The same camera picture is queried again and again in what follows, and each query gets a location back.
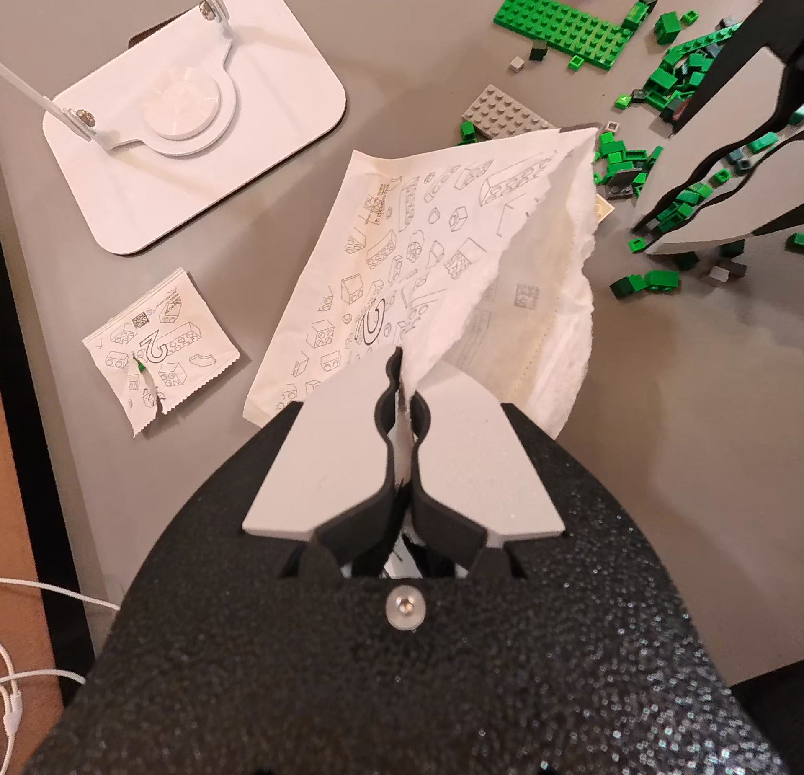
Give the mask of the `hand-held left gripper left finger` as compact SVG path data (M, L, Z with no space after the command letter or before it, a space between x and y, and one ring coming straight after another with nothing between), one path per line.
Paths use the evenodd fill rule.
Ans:
M388 435L403 350L379 349L341 369L301 406L242 528L315 541L345 565L384 538L395 500Z

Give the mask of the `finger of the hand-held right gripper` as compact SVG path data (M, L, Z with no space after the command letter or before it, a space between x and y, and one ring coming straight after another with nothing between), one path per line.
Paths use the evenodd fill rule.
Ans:
M802 225L803 140L769 153L740 186L658 238L648 255L674 256Z
M700 182L717 161L769 132L777 134L789 124L789 102L780 95L784 66L765 49L749 57L749 30L749 26L740 27L683 109L674 136L642 189L633 230L658 230L659 214L683 189ZM758 163L740 176L736 187L724 185L726 191L713 194L694 214L738 188L769 153L787 140L769 148ZM673 229L691 217L683 218Z

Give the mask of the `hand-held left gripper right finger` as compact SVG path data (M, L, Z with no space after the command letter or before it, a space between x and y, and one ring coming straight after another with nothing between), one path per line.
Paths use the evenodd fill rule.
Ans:
M417 578L454 578L488 550L565 532L497 397L465 373L428 373L410 402L408 550Z

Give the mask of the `pile of small green bricks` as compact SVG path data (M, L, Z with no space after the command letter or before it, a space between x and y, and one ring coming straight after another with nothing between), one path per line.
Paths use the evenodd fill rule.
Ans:
M742 22L742 26L749 26L752 23L749 20L751 16L752 14ZM719 23L718 30L735 23L723 19ZM671 126L674 136L683 109L698 91L713 63L734 35L721 45L711 45L684 57L676 66L661 60L644 86L634 90L631 95L619 97L616 106L625 108L630 104L648 104L657 110L662 121ZM618 140L616 129L614 123L608 123L599 135L596 160L606 162L606 171L601 176L595 176L595 184L606 187L610 199L630 196L639 199L649 174L657 165L665 148L658 146L652 153L627 151L622 141ZM634 237L629 241L630 252L646 253L650 245L671 232L683 218L691 217L709 197L726 191L724 185L728 185L729 188L736 187L740 176L745 175L769 148L784 138L802 139L802 103L789 103L789 124L777 134L769 132L748 147L730 152L726 158L717 161L700 182L692 183L683 189L670 207L659 214L658 230L633 230L632 227ZM710 280L727 281L731 277L745 274L745 266L735 263L734 259L744 252L746 238L716 246L719 249L719 258L718 263L709 272ZM679 270L686 271L698 263L700 251L703 250L668 257Z

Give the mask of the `large printed white paper bag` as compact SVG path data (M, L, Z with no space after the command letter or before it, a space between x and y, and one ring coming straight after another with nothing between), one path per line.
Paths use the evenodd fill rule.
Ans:
M558 438L591 353L597 135L539 130L394 160L354 151L244 418L263 427L399 346L407 397L444 361Z

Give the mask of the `grey desk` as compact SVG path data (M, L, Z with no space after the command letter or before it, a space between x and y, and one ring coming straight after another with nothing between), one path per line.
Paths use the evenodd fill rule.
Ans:
M489 83L558 126L618 120L628 147L664 141L648 108L615 99L658 65L651 27L608 73L492 23L503 0L285 0L347 92L338 128L142 255L95 244L43 132L2 83L2 240L80 585L121 599L158 536L255 431L246 395L354 149L452 147ZM633 203L598 229L588 372L559 442L621 503L685 600L721 676L802 660L802 255L787 233L747 242L745 278L698 279L619 301L656 268L633 256ZM233 368L134 438L83 338L175 268L240 349Z

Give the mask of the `long narrow green plate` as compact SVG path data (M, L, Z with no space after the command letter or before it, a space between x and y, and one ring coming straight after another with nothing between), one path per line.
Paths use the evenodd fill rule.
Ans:
M665 53L662 60L669 63L671 66L676 66L683 60L684 57L695 53L701 49L705 49L711 45L721 45L728 41L736 31L742 26L742 22L736 22L733 25L719 29L713 33L686 41L684 43L671 46Z

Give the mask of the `small printed white paper bag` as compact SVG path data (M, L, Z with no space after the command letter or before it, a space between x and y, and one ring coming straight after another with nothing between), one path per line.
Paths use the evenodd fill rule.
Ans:
M240 358L182 268L90 333L83 345L135 436Z

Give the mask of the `large green studded plate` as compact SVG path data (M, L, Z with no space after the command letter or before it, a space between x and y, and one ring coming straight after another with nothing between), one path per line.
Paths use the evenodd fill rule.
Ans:
M634 36L627 26L557 0L504 0L494 23L531 41L544 41L548 48L579 57L604 71L611 70Z

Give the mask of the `grey studded plate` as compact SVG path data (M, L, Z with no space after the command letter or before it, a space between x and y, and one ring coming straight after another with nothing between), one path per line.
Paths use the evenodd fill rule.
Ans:
M461 121L471 123L476 133L485 140L557 129L495 85L487 86L464 111Z

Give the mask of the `white stand base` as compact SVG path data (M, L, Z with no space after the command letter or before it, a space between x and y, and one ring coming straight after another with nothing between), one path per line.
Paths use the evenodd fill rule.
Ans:
M44 135L95 241L134 254L325 136L347 97L284 0L199 0L51 100Z

